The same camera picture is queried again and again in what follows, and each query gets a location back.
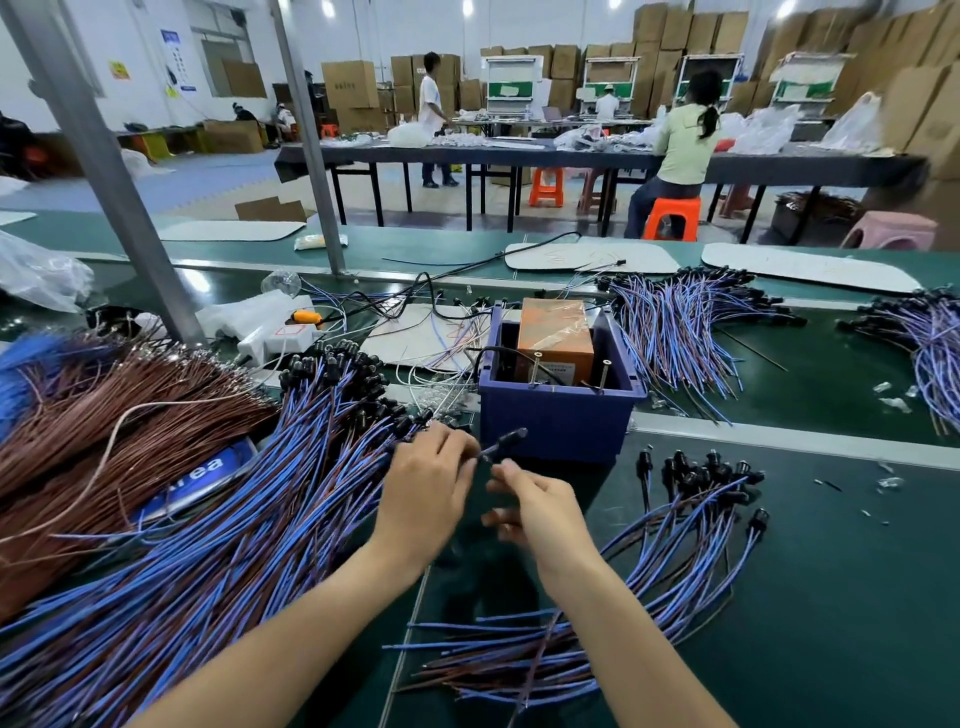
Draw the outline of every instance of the person's right hand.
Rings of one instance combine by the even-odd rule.
[[[520,507],[494,508],[483,516],[483,524],[495,526],[500,541],[530,548],[543,588],[561,604],[564,590],[577,588],[584,569],[605,566],[573,488],[562,480],[521,470],[513,460],[494,465],[492,473],[487,490],[516,495]]]

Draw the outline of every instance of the jeans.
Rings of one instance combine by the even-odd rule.
[[[433,162],[430,162],[430,163],[424,162],[424,163],[423,163],[423,182],[424,182],[424,183],[426,183],[426,182],[432,182],[432,181],[433,181],[433,167],[434,167]],[[441,164],[441,165],[440,165],[440,172],[441,172],[441,174],[444,175],[444,182],[446,182],[447,180],[452,180],[452,179],[453,179],[453,175],[450,173],[450,165],[449,165],[449,164]]]
[[[658,198],[668,200],[692,200],[700,197],[700,184],[674,184],[664,182],[659,177],[644,184],[630,198],[630,212],[627,215],[627,229],[623,236],[639,240],[643,236],[643,229],[647,226],[647,218],[653,212],[654,202]],[[670,216],[670,229],[676,238],[684,236],[685,221],[676,215]]]

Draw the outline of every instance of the yellow sign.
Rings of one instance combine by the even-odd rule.
[[[121,63],[120,61],[110,61],[110,73],[113,78],[118,81],[129,81],[130,72],[127,70],[127,66]]]

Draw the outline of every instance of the table leg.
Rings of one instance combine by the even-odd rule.
[[[613,205],[616,203],[616,170],[610,178],[610,188],[607,190],[607,203],[604,205],[603,225],[600,228],[600,237],[607,237],[610,232],[610,218],[613,215]]]
[[[813,214],[813,208],[817,205],[818,200],[820,200],[820,187],[814,187],[810,190],[810,196],[806,198],[804,211],[800,213],[800,220],[797,221],[797,227],[793,229],[793,234],[790,235],[787,245],[797,245],[800,242],[800,238],[804,234],[804,228],[810,221],[810,215]]]
[[[516,202],[516,167],[510,168],[510,197],[507,200],[507,232],[514,231],[514,204]]]
[[[516,209],[514,214],[520,214],[520,197],[523,193],[523,167],[518,167],[516,169]]]
[[[607,191],[610,188],[610,170],[603,171],[603,183],[600,185],[600,205],[597,206],[597,225],[603,223],[603,211],[607,206]]]
[[[337,174],[337,168],[330,168],[330,178],[333,180],[333,194],[337,198],[337,211],[340,213],[340,224],[347,224],[347,212],[344,210],[344,196],[340,194],[340,175]]]
[[[373,185],[373,207],[376,208],[376,224],[383,227],[383,205],[380,203],[380,179],[376,176],[376,164],[370,165],[370,182]]]
[[[473,165],[464,165],[467,168],[467,232],[473,230]]]
[[[707,222],[713,222],[713,215],[717,211],[717,205],[720,202],[720,195],[723,194],[723,185],[718,184],[716,191],[713,193],[713,202],[710,203],[710,211],[707,213]]]
[[[407,192],[407,212],[413,212],[414,204],[410,199],[410,165],[407,162],[403,162],[403,186]]]
[[[743,229],[743,234],[740,235],[740,244],[746,245],[747,240],[750,239],[750,233],[754,229],[754,222],[756,222],[756,214],[760,210],[760,203],[763,202],[763,193],[767,191],[767,185],[762,184],[756,189],[756,197],[754,197],[754,206],[750,208],[750,215],[747,217],[747,226]]]

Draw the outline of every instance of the woman sitting on stool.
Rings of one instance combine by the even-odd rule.
[[[624,237],[640,238],[658,198],[692,200],[700,197],[707,167],[720,140],[720,111],[717,103],[723,79],[716,71],[703,71],[690,79],[687,103],[670,111],[654,154],[666,154],[657,175],[630,199],[630,213]],[[684,236],[684,220],[671,218],[677,238]]]

